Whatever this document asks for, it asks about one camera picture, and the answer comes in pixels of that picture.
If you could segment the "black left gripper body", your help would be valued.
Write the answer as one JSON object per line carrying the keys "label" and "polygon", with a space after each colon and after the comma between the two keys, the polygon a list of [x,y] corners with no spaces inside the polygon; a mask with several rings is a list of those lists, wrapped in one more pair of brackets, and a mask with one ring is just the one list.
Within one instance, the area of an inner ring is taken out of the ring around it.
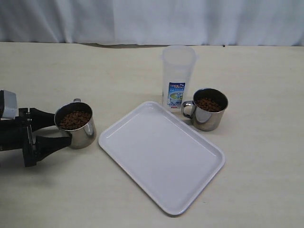
{"label": "black left gripper body", "polygon": [[38,130],[37,111],[35,108],[20,108],[17,123],[20,131],[20,145],[22,146],[25,167],[37,164],[37,153],[34,149],[33,132]]}

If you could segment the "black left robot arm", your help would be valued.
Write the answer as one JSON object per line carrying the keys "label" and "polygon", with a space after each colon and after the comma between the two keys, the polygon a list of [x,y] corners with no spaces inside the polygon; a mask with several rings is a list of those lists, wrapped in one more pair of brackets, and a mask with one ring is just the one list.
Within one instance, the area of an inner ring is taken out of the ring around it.
{"label": "black left robot arm", "polygon": [[34,132],[54,126],[54,114],[36,108],[20,108],[15,119],[0,122],[0,150],[21,149],[25,167],[32,167],[52,153],[70,146],[71,136],[44,137]]}

